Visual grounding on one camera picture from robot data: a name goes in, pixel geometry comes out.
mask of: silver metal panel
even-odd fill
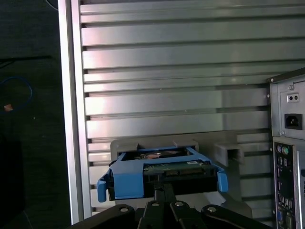
[[[252,178],[241,181],[241,190],[243,197],[258,197],[272,195],[272,178]]]
[[[268,172],[270,113],[261,84],[305,65],[304,1],[60,1],[73,3],[74,50],[68,52],[75,59],[76,95],[72,90],[65,101],[77,99],[77,118],[68,113],[66,120],[80,125],[72,135],[79,135],[78,192],[84,191],[86,217],[92,208],[112,206],[99,205],[89,191],[89,162],[92,168],[107,164],[109,143],[121,137],[236,130],[251,155],[247,164],[264,157],[257,170],[241,168],[243,196],[272,192],[268,179],[245,178]]]
[[[298,60],[303,58],[303,41],[233,42],[166,47],[125,48],[83,52],[84,69],[141,67],[157,65],[203,64]]]
[[[244,165],[240,165],[240,175],[254,175],[272,172],[272,155],[248,156],[244,158]]]
[[[268,127],[268,112],[254,111],[87,121],[87,136],[88,138],[115,138],[221,130],[264,129]]]
[[[261,21],[213,21],[196,23],[148,24],[115,27],[83,28],[82,44],[122,45],[160,42],[223,41],[260,38],[302,37],[305,27],[302,19]],[[273,33],[270,30],[278,27]]]
[[[87,97],[85,106],[86,115],[265,106],[266,95],[266,89],[125,94]]]

